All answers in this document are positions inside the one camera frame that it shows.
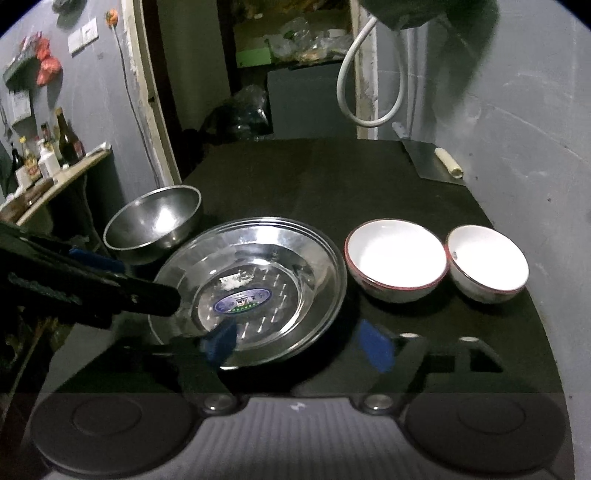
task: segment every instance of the orange plug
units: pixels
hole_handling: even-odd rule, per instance
[[[107,25],[110,27],[115,28],[117,23],[119,22],[119,14],[115,8],[112,8],[105,14],[105,20],[107,20]]]

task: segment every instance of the metal bolt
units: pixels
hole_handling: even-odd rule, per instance
[[[210,413],[226,413],[236,406],[236,400],[231,395],[220,393],[206,398],[203,406]]]
[[[394,400],[392,400],[389,396],[383,395],[381,393],[375,395],[369,395],[365,397],[363,401],[366,408],[378,413],[394,406]]]

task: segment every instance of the gray plastic base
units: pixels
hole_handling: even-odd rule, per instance
[[[45,480],[69,480],[51,473]],[[253,398],[205,420],[173,460],[135,480],[472,480],[419,454],[388,417],[345,398]],[[553,480],[546,471],[516,480]]]

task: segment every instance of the label sticker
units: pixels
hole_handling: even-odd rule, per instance
[[[213,308],[218,313],[242,313],[262,305],[270,298],[270,290],[252,288],[222,298]]]

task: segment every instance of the white bottle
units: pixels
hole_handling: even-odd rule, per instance
[[[57,161],[56,154],[47,149],[43,140],[39,140],[37,145],[41,153],[39,170],[41,170],[44,179],[50,179],[61,171],[60,163]]]

